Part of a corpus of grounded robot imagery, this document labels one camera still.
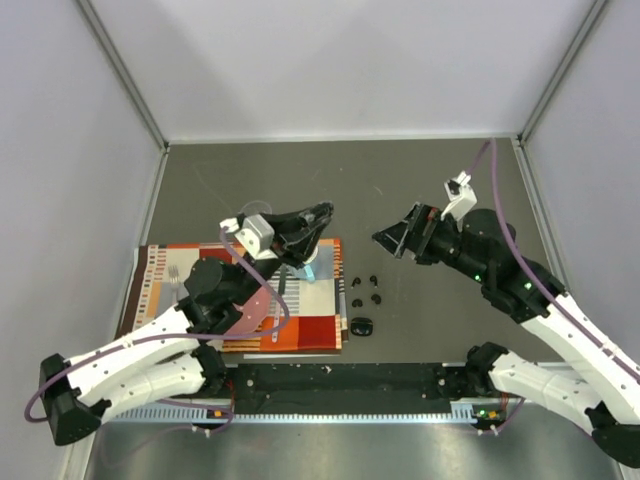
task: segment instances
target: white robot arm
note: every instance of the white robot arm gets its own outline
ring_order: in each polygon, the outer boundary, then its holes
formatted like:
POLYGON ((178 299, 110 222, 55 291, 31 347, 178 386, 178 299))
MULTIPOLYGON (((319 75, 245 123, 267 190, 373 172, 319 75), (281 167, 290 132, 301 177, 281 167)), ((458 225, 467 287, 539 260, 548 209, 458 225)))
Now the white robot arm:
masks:
POLYGON ((39 393, 55 444, 76 442, 146 403, 218 392, 227 371, 219 353, 207 345, 210 338, 202 337, 223 335, 242 317, 236 306, 244 305, 282 264, 304 265, 332 215, 333 205, 323 202, 283 215, 240 214, 223 221, 222 231, 235 234, 245 247, 248 269, 201 258, 184 282, 189 294, 149 324, 98 350, 43 360, 39 393))
MULTIPOLYGON (((396 258, 409 250, 419 265, 442 262, 478 282, 483 297, 550 345, 580 376, 563 377, 487 343, 468 356, 469 381, 478 393, 497 390, 536 402, 578 425, 614 459, 640 468, 640 367, 544 266, 523 259, 548 295, 534 285, 509 249, 496 212, 471 210, 476 197, 469 180, 461 172, 445 183, 450 203, 444 210, 417 203, 373 240, 396 258)), ((507 230, 515 239, 515 229, 507 230)))

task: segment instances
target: gray table surface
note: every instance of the gray table surface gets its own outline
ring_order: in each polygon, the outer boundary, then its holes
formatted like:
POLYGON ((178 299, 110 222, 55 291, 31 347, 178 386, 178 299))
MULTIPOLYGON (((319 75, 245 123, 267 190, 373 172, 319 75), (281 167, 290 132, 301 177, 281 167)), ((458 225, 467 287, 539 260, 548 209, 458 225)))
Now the gray table surface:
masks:
POLYGON ((86 480, 621 480, 570 422, 526 405, 498 437, 468 425, 234 425, 207 440, 166 425, 107 424, 86 480), (100 455, 101 443, 110 463, 100 455))
MULTIPOLYGON (((470 347, 492 341, 535 361, 555 353, 494 310, 479 286, 443 266, 395 260, 371 234, 409 211, 415 201, 444 207, 443 182, 468 167, 482 140, 399 140, 172 146, 148 236, 149 243, 218 241, 218 223, 251 200, 275 213, 332 200, 335 215, 325 236, 340 237, 348 316, 374 322, 370 337, 350 336, 341 355, 322 362, 463 362, 470 347), (375 274, 382 297, 369 300, 375 274), (364 307, 351 301, 361 298, 364 307)), ((516 158, 508 139, 498 142, 500 193, 518 232, 521 252, 546 257, 516 158)), ((473 177, 479 207, 491 207, 488 158, 473 177)), ((227 361, 238 360, 231 356, 227 361)))

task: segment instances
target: placemat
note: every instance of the placemat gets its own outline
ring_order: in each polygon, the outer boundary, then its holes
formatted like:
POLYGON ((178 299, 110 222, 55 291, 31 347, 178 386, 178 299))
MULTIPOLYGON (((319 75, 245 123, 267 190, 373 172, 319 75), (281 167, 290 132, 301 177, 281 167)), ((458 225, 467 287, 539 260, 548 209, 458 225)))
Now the placemat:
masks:
MULTIPOLYGON (((244 254, 241 245, 234 248, 244 254)), ((178 296, 187 294, 182 282, 198 258, 216 257, 233 263, 231 255, 219 243, 146 245, 136 251, 136 264, 118 336, 129 333, 166 311, 173 303, 175 285, 169 267, 179 272, 178 296)), ((289 324, 271 335, 249 340, 211 342, 224 353, 339 353, 348 339, 342 246, 340 239, 321 239, 313 263, 316 281, 300 280, 287 273, 284 300, 289 307, 289 324)), ((269 283, 278 289, 279 273, 269 283)), ((275 301, 271 299, 269 316, 262 329, 274 324, 275 301)))

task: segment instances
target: fork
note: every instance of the fork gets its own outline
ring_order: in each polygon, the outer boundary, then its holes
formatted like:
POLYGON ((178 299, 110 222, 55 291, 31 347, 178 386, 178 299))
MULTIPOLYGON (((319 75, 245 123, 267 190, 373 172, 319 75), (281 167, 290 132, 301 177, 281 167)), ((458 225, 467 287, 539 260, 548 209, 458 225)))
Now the fork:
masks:
POLYGON ((178 303, 178 290, 180 289, 180 270, 177 265, 169 265, 169 281, 171 282, 172 305, 178 303))

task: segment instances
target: white wall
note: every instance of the white wall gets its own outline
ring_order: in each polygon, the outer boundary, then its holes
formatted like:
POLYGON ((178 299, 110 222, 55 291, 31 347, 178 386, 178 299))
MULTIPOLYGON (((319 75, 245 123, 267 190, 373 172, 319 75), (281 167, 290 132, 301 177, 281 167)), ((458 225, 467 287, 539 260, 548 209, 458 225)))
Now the white wall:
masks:
POLYGON ((570 282, 640 362, 640 2, 611 2, 530 145, 570 282))
POLYGON ((39 480, 64 450, 24 404, 109 339, 159 152, 73 2, 0 12, 0 477, 39 480))
POLYGON ((591 0, 93 0, 170 140, 522 129, 591 0))

